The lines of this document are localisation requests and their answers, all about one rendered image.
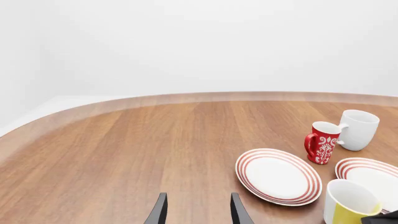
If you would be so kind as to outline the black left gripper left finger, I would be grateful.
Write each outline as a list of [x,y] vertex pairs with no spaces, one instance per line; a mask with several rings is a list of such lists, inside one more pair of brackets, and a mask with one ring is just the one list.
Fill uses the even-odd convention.
[[159,194],[159,197],[144,224],[165,224],[167,219],[167,210],[167,194],[162,192]]

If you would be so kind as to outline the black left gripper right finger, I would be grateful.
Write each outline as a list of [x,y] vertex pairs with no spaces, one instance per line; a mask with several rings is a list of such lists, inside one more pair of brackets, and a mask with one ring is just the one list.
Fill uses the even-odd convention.
[[254,224],[236,192],[231,194],[230,210],[232,224]]

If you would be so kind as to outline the white plate with red rings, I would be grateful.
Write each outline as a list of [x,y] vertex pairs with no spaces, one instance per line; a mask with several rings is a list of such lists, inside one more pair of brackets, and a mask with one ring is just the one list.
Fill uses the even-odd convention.
[[322,193],[322,179],[312,166],[277,149],[244,152],[235,163],[235,172],[252,194],[277,205],[308,205]]
[[382,213],[398,210],[398,167],[373,159],[351,157],[337,162],[335,175],[372,191],[382,203]]

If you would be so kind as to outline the yellow and white mug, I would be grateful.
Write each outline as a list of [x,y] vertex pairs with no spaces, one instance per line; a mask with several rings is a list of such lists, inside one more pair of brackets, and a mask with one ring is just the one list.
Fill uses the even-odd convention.
[[382,211],[381,201],[367,188],[345,179],[327,184],[323,219],[326,224],[361,224]]

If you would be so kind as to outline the plain white mug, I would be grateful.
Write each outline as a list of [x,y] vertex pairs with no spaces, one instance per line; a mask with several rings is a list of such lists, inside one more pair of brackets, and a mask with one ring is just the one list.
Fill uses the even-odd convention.
[[341,130],[338,143],[349,151],[364,149],[373,139],[379,122],[379,117],[372,113],[345,110],[338,125]]

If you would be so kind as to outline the red mug with white pattern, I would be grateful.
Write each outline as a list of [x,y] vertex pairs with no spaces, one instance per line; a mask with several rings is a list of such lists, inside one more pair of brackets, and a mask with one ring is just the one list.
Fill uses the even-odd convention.
[[341,128],[335,124],[324,121],[314,122],[312,132],[304,140],[308,159],[315,164],[327,164],[340,134]]

